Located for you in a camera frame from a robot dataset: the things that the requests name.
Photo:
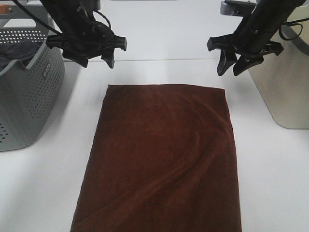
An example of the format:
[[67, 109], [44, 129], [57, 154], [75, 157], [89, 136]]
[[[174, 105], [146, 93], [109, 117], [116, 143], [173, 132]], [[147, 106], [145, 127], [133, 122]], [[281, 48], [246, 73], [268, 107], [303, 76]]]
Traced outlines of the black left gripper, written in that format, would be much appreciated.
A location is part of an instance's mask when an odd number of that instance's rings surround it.
[[100, 15], [106, 23], [97, 21], [93, 14], [51, 14], [59, 27], [53, 35], [49, 35], [46, 44], [49, 48], [62, 49], [63, 58], [74, 61], [86, 68], [85, 57], [101, 57], [109, 68], [114, 68], [114, 50], [126, 51], [126, 37], [117, 36], [110, 20]]

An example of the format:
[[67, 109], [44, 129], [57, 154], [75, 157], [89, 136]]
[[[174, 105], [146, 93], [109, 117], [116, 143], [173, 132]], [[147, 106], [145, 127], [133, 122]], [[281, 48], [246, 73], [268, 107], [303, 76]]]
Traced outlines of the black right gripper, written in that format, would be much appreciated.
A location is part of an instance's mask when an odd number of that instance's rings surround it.
[[[278, 23], [243, 18], [232, 34], [210, 37], [207, 42], [208, 50], [221, 50], [217, 66], [218, 75], [222, 76], [234, 65], [234, 76], [238, 76], [261, 64], [264, 61], [262, 56], [271, 53], [278, 56], [283, 51], [283, 46], [279, 42], [271, 41], [271, 38], [279, 27]], [[237, 60], [235, 53], [243, 56]]]

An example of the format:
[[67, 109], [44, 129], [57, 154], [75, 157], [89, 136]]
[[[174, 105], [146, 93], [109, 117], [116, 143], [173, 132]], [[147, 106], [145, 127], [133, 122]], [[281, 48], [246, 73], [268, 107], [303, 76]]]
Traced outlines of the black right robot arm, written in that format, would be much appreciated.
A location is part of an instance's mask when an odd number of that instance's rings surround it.
[[305, 5], [304, 0], [223, 0], [220, 14], [242, 17], [236, 30], [228, 35], [211, 37], [207, 42], [209, 51], [220, 50], [217, 73], [222, 76], [230, 67], [235, 76], [264, 62], [268, 54], [279, 55], [283, 46], [271, 40], [287, 22], [292, 12]]

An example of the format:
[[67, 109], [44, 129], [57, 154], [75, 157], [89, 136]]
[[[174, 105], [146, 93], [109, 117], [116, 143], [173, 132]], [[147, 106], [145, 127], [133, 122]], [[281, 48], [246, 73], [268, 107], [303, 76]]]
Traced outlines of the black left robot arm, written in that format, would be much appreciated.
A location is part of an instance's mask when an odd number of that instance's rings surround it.
[[62, 49], [63, 58], [86, 68], [88, 60], [101, 57], [109, 68], [114, 67], [114, 50], [126, 50], [125, 37], [117, 36], [108, 22], [95, 19], [93, 13], [102, 15], [95, 0], [42, 0], [44, 8], [61, 32], [46, 39], [49, 48]]

